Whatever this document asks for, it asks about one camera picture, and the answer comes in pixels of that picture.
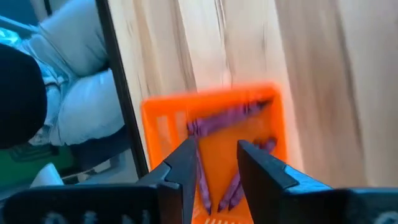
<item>black object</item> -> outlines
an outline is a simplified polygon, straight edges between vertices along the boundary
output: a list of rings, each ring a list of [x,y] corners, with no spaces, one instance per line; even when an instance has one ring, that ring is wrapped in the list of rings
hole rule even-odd
[[[116,33],[114,31],[108,0],[96,0],[96,5],[103,29],[106,51],[109,55],[109,64],[113,72],[116,91],[119,96],[124,123],[126,124],[130,136],[131,152],[136,165],[137,176],[141,178],[145,176],[149,170],[141,143],[136,115],[134,114],[134,108],[131,103],[129,87],[127,85],[126,74],[124,73],[123,62]]]
[[[163,163],[136,184],[39,187],[10,197],[6,223],[44,223],[62,218],[82,223],[190,223],[196,181],[195,143],[184,141]]]
[[[237,154],[254,223],[398,222],[398,189],[333,190],[249,142],[239,141]],[[195,142],[187,139],[136,184],[30,189],[6,201],[3,217],[10,224],[190,223],[196,168]]]
[[[0,44],[0,149],[24,144],[43,126],[47,97],[39,65]]]
[[[337,189],[238,142],[238,166],[254,223],[398,223],[398,189]]]
[[[50,0],[44,0],[44,8],[47,13],[47,17],[50,17],[52,15]]]

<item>green surface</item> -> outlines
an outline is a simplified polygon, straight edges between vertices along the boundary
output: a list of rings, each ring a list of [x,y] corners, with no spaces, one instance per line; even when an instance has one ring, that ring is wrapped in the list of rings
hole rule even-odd
[[[58,171],[73,166],[68,147],[23,146],[0,151],[0,187],[31,181],[39,170],[52,162]]]

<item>light wood grain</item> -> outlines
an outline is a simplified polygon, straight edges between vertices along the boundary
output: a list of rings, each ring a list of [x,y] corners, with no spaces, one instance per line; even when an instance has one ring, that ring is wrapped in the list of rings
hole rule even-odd
[[[282,92],[289,164],[303,170],[292,93],[274,0],[223,1],[224,41],[233,85],[271,82]]]
[[[337,3],[276,3],[304,169],[333,187],[365,185],[364,155]]]
[[[223,12],[217,0],[179,0],[198,91],[230,87],[222,39]]]
[[[144,149],[143,99],[195,89],[185,31],[175,1],[108,2]]]
[[[340,0],[365,165],[373,186],[398,186],[398,2]]]

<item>orange plastic crate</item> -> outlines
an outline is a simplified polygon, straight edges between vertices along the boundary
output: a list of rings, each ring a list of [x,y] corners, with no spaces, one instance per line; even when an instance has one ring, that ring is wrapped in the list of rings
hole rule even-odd
[[[230,107],[262,100],[272,100],[272,103],[261,114],[199,141],[213,205],[212,214],[208,216],[197,188],[192,223],[252,223],[245,198],[231,211],[225,209],[217,213],[216,210],[233,175],[238,171],[237,140],[253,141],[258,137],[274,136],[277,138],[277,147],[272,154],[283,161],[287,160],[280,93],[272,85],[258,85],[152,98],[143,102],[142,120],[150,167],[153,169],[187,138],[187,122]]]

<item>black frame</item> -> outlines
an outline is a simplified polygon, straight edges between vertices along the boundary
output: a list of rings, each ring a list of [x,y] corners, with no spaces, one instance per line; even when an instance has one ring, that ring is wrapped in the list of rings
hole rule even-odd
[[[109,10],[108,0],[96,0],[99,19],[104,32],[106,51],[109,55],[109,65],[113,72],[116,90],[123,113],[127,132],[131,142],[131,152],[136,164],[138,178],[145,176],[149,170],[145,159],[144,148],[142,147],[141,137],[138,130],[136,115],[131,103],[130,91],[127,85],[126,74],[119,50],[118,40],[114,31],[111,11]]]

